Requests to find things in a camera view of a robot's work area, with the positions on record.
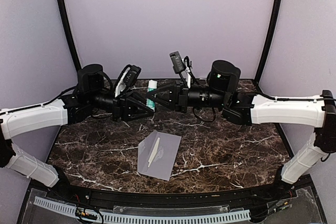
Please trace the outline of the small white-capped glue bottle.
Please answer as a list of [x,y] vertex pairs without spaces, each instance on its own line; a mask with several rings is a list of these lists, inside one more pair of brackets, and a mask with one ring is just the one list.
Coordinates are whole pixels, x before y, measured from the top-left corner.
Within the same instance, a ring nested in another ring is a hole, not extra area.
[[[157,81],[149,80],[147,92],[152,92],[156,88],[157,88]],[[146,106],[149,107],[150,109],[152,109],[155,112],[155,102],[153,100],[151,100],[151,98],[153,98],[152,94],[150,94],[150,98],[146,99]]]

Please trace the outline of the grey paper envelope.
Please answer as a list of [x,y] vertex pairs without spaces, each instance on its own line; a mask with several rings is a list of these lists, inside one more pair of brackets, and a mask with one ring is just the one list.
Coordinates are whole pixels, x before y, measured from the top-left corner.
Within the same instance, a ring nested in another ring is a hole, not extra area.
[[[149,168],[148,158],[156,139],[160,137],[157,155]],[[169,181],[182,137],[154,130],[138,144],[137,172]]]

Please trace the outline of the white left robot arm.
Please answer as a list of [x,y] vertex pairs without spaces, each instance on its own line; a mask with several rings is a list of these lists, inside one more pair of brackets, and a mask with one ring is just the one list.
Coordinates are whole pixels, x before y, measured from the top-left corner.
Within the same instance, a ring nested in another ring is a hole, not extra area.
[[1,167],[52,188],[63,201],[71,200],[74,189],[62,169],[23,150],[15,139],[80,123],[95,110],[109,113],[115,122],[151,117],[154,112],[146,106],[145,98],[131,89],[140,72],[140,67],[126,65],[112,83],[102,65],[90,64],[78,70],[75,86],[50,101],[1,110]]

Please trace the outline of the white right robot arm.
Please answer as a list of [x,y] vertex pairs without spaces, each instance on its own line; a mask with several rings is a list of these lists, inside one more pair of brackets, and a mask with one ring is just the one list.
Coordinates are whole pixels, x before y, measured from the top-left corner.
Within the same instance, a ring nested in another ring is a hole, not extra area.
[[313,134],[298,153],[279,170],[268,188],[273,200],[280,199],[317,161],[335,153],[335,98],[329,90],[311,97],[272,97],[262,92],[237,91],[240,69],[225,60],[216,60],[207,77],[207,86],[187,86],[182,79],[167,84],[146,97],[172,111],[185,113],[188,107],[218,109],[236,125],[264,123],[306,125]]

